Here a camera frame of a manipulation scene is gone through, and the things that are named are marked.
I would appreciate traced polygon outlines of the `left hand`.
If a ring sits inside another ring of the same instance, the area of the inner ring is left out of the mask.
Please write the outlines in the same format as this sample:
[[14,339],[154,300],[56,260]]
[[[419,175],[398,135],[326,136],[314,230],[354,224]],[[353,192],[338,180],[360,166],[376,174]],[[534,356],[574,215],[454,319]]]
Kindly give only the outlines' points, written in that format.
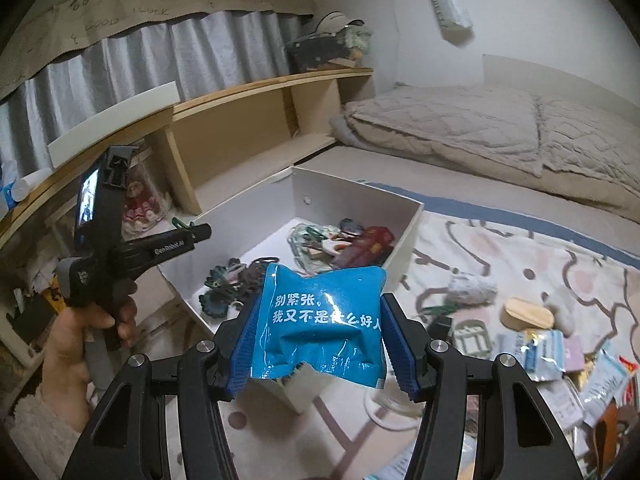
[[84,430],[90,417],[85,331],[116,327],[122,344],[129,347],[136,339],[136,314],[136,303],[128,296],[116,318],[96,304],[89,304],[83,308],[66,307],[54,321],[44,350],[40,391],[44,403],[73,430]]

